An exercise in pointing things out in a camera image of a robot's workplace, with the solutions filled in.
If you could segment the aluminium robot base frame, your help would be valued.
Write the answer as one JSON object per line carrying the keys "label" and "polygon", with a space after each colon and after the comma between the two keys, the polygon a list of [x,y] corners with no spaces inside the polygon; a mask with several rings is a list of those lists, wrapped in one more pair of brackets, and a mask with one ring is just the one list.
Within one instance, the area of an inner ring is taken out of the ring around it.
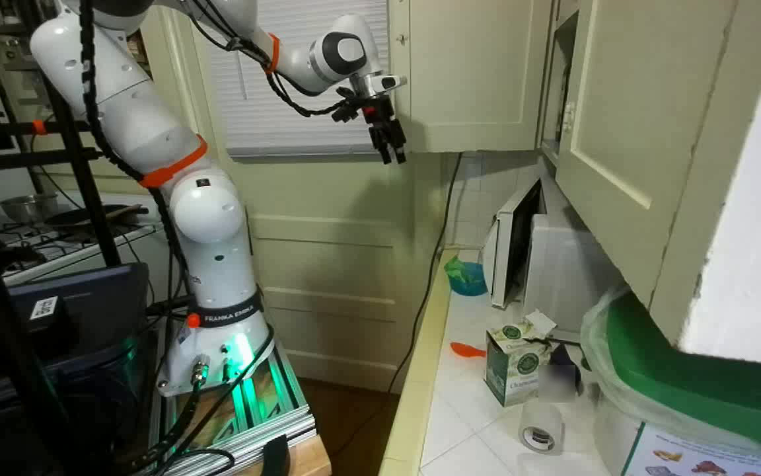
{"label": "aluminium robot base frame", "polygon": [[208,391],[194,441],[147,476],[327,476],[331,462],[303,389],[276,350],[248,377]]}

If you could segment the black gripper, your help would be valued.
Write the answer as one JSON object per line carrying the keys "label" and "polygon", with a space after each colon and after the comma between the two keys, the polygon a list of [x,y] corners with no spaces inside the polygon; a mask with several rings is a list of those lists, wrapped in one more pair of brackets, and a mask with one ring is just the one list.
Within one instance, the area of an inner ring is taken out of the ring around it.
{"label": "black gripper", "polygon": [[405,153],[406,137],[405,137],[401,123],[393,122],[396,113],[393,113],[392,98],[387,93],[360,94],[354,101],[354,109],[371,123],[372,149],[380,153],[380,162],[392,164],[392,150],[393,150],[396,164],[405,164],[406,162],[406,153]]}

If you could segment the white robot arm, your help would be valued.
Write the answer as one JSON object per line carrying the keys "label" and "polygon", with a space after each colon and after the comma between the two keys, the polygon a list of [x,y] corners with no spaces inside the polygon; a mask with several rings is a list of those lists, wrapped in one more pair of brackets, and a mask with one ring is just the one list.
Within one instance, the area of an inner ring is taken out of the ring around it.
{"label": "white robot arm", "polygon": [[392,93],[401,85],[380,65],[371,26],[340,16],[314,43],[287,48],[256,23],[256,0],[67,0],[42,20],[29,51],[44,78],[92,126],[122,166],[167,203],[165,231],[179,248],[194,291],[191,314],[167,351],[167,397],[220,389],[253,373],[276,335],[262,311],[247,211],[208,142],[161,101],[132,59],[126,37],[150,4],[167,4],[223,32],[253,59],[278,94],[338,90],[338,122],[371,126],[380,159],[405,156]]}

